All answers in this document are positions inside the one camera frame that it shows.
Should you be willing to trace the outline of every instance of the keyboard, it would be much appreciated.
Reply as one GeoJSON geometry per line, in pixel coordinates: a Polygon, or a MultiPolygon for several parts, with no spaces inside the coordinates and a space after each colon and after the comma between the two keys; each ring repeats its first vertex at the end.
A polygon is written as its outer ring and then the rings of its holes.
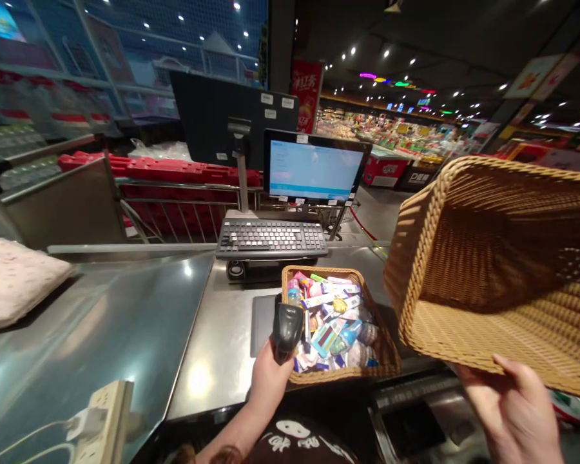
{"type": "Polygon", "coordinates": [[[215,256],[221,260],[316,258],[329,254],[320,224],[224,219],[215,256]]]}

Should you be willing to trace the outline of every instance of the person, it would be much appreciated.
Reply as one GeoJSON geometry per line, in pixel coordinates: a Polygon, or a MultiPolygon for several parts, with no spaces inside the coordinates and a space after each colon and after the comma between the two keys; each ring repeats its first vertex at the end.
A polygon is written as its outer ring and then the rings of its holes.
{"type": "MultiPolygon", "coordinates": [[[[539,376],[530,367],[498,354],[494,361],[505,375],[456,366],[494,460],[563,464],[556,416],[539,376]]],[[[268,340],[256,357],[247,403],[195,456],[195,463],[358,462],[351,450],[314,423],[306,424],[304,419],[271,423],[292,369],[292,359],[277,364],[268,340]]]]}

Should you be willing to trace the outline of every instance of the person's hand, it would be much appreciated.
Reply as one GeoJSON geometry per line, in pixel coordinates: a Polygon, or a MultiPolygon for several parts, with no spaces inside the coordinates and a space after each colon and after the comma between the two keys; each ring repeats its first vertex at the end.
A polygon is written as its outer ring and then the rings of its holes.
{"type": "Polygon", "coordinates": [[[248,404],[258,414],[273,418],[275,410],[281,403],[285,386],[292,373],[294,357],[291,356],[283,365],[277,364],[273,356],[273,344],[268,338],[262,346],[251,372],[251,392],[248,404]]]}
{"type": "Polygon", "coordinates": [[[456,366],[493,457],[507,464],[562,464],[556,416],[543,382],[525,364],[498,354],[494,361],[504,376],[456,366]]]}

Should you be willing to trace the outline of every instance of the computer monitor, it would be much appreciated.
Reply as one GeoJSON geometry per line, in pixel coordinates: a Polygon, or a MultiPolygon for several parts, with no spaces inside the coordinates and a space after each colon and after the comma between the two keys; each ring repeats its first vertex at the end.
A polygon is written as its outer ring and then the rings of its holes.
{"type": "Polygon", "coordinates": [[[262,171],[264,129],[296,130],[297,97],[178,71],[169,79],[194,161],[236,167],[238,148],[262,171]]]}
{"type": "Polygon", "coordinates": [[[264,132],[264,189],[287,201],[341,206],[354,198],[372,145],[296,132],[264,132]]]}

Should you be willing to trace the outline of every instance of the wicker basket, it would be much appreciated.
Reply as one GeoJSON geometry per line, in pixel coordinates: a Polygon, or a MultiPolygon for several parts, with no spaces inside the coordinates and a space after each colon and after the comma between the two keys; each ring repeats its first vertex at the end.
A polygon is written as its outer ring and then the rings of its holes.
{"type": "Polygon", "coordinates": [[[346,367],[337,371],[305,372],[299,374],[292,372],[290,382],[299,385],[312,383],[331,382],[346,378],[358,377],[388,377],[397,375],[400,371],[400,356],[395,348],[391,335],[385,326],[383,318],[378,312],[378,306],[374,303],[372,296],[365,285],[363,276],[354,269],[340,269],[338,267],[312,267],[312,266],[286,266],[282,271],[282,302],[288,303],[288,281],[292,279],[295,272],[301,271],[306,276],[312,274],[320,276],[334,276],[352,280],[354,284],[361,285],[363,304],[365,308],[375,317],[380,334],[374,342],[373,348],[378,357],[377,367],[346,367]]]}
{"type": "Polygon", "coordinates": [[[580,173],[469,157],[400,209],[384,272],[400,338],[580,396],[580,173]]]}

